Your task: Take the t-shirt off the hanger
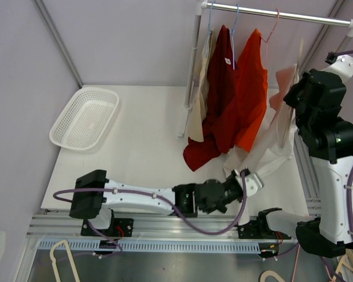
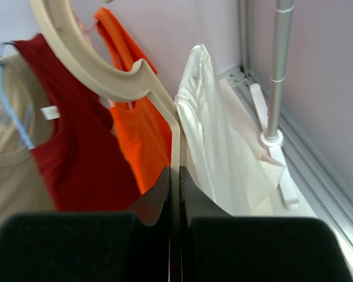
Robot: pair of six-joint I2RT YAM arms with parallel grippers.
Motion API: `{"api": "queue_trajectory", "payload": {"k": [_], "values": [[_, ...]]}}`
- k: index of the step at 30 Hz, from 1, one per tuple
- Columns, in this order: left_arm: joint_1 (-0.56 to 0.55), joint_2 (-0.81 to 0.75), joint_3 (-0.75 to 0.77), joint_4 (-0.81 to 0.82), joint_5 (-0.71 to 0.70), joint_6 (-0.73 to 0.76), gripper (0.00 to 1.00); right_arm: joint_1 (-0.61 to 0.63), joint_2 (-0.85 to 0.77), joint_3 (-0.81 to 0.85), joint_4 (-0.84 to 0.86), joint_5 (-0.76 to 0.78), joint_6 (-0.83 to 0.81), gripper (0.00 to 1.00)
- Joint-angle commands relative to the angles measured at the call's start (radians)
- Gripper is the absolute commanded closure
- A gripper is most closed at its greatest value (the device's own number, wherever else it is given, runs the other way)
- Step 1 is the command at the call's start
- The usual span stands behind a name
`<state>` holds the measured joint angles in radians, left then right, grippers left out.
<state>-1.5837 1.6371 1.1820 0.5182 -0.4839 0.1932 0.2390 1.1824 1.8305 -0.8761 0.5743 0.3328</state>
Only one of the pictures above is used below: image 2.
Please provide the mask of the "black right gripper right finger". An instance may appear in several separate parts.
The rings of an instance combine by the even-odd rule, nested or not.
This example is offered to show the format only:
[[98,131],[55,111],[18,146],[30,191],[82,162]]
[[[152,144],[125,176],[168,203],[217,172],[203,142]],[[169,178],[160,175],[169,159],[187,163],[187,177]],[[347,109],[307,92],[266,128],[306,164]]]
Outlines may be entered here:
[[351,281],[326,223],[309,217],[233,217],[180,169],[184,281]]

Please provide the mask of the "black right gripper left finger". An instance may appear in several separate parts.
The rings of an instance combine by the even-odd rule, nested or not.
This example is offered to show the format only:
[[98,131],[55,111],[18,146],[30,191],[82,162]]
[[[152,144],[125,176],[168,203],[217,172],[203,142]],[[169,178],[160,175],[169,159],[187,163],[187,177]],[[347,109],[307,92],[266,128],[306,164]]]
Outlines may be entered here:
[[22,213],[0,225],[0,281],[167,281],[171,172],[123,211]]

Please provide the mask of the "white t-shirt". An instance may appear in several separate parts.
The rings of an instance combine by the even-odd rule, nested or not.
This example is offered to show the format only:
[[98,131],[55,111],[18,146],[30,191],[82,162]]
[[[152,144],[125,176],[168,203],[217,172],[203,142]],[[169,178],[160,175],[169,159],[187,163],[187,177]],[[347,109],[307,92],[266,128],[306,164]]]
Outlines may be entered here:
[[192,48],[174,102],[198,187],[232,216],[274,215],[284,167],[255,154],[233,127],[205,45]]

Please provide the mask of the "beige plastic hanger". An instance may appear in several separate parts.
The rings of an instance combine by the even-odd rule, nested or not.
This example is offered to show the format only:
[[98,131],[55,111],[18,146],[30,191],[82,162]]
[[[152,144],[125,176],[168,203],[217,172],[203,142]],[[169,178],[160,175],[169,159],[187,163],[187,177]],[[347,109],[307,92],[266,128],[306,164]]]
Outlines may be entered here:
[[172,131],[170,280],[182,281],[179,172],[182,164],[181,128],[176,106],[145,59],[129,72],[109,66],[88,45],[69,1],[31,1],[41,31],[64,66],[90,90],[116,102],[147,97]]

